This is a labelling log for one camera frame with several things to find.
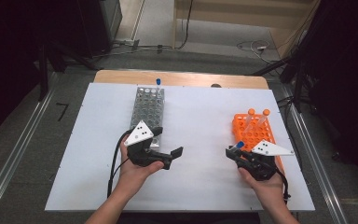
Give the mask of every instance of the metal rail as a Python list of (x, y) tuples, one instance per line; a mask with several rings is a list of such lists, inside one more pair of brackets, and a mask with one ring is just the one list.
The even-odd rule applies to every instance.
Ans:
[[(283, 91), (286, 97), (293, 95), (290, 88), (286, 85), (283, 85)], [(324, 165), (322, 164), (321, 159), (319, 158), (318, 151), (313, 144), (312, 138), (310, 137), (310, 132), (307, 129), (302, 114), (298, 114), (294, 107), (291, 108), (291, 113), (300, 134), (301, 140), (307, 151), (308, 157), (310, 158), (310, 164), (315, 172), (316, 178), (319, 182), (319, 186), (321, 187), (322, 194), (324, 195), (324, 199), (328, 209), (330, 210), (330, 214), (334, 220), (334, 223), (348, 223), (334, 187), (328, 177), (327, 172), (324, 169)]]
[(19, 140), (17, 141), (16, 145), (13, 147), (9, 157), (5, 165), (3, 166), (0, 172), (0, 200), (7, 189), (7, 186), (13, 177), (17, 166), (19, 165), (22, 155), (24, 154), (28, 143), (30, 142), (34, 131), (39, 124), (39, 121), (42, 119), (43, 114), (48, 107), (48, 103), (51, 99), (51, 96), (56, 90), (57, 83), (60, 81), (60, 77), (57, 73), (53, 73), (50, 77), (50, 90), (48, 91), (45, 99), (42, 102), (39, 102), (34, 109), (34, 112), (30, 119), (28, 120), (24, 130), (21, 133)]

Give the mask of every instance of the orange test tube rack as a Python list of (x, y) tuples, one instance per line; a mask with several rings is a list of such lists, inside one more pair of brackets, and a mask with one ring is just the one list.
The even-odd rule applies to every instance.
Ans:
[[(272, 134), (271, 127), (269, 126), (269, 119), (266, 120), (260, 125), (256, 126), (257, 122), (262, 117), (261, 114), (254, 114), (250, 123), (252, 128), (244, 132), (246, 129), (246, 118), (248, 114), (236, 114), (234, 120), (232, 120), (232, 132), (235, 136), (235, 142), (242, 141), (245, 143), (245, 146), (241, 150), (246, 150), (248, 152), (252, 151), (252, 148), (255, 147), (261, 140), (269, 141), (270, 143), (276, 144), (274, 136)], [(282, 166), (281, 158), (277, 157), (279, 164)]]

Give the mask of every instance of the white triangular marker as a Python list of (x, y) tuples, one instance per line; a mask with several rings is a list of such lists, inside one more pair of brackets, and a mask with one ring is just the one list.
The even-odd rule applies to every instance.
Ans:
[(293, 150), (279, 147), (266, 140), (259, 142), (253, 149), (252, 152), (264, 155), (264, 156), (293, 156), (295, 152)]
[(154, 137), (152, 131), (149, 129), (149, 127), (147, 127), (145, 122), (141, 120), (133, 129), (127, 140), (124, 142), (124, 146), (128, 147), (152, 137)]

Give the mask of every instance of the test tube rack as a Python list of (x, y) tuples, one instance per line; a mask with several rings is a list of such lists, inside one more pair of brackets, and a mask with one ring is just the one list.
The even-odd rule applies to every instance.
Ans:
[(269, 141), (270, 143), (275, 144), (275, 139), (272, 134), (272, 130), (269, 127), (269, 119), (266, 120), (256, 127), (257, 122), (263, 116), (261, 114), (252, 115), (252, 119), (248, 125), (251, 125), (252, 128), (244, 133), (246, 129), (246, 118), (248, 114), (236, 114), (234, 120), (232, 120), (232, 132), (235, 136), (235, 141), (242, 141), (245, 143), (245, 146), (242, 150), (251, 151), (259, 142), (263, 139)]
[[(162, 127), (162, 115), (164, 111), (164, 89), (138, 87), (135, 103), (132, 110), (130, 129), (136, 127), (143, 120), (151, 130)], [(153, 137), (151, 148), (158, 150), (161, 135)]]

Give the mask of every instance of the blue object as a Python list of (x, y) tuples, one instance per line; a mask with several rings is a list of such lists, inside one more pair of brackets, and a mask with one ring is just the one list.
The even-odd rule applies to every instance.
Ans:
[(242, 141), (239, 141), (237, 145), (235, 145), (237, 148), (242, 148), (243, 146), (245, 146), (245, 144)]

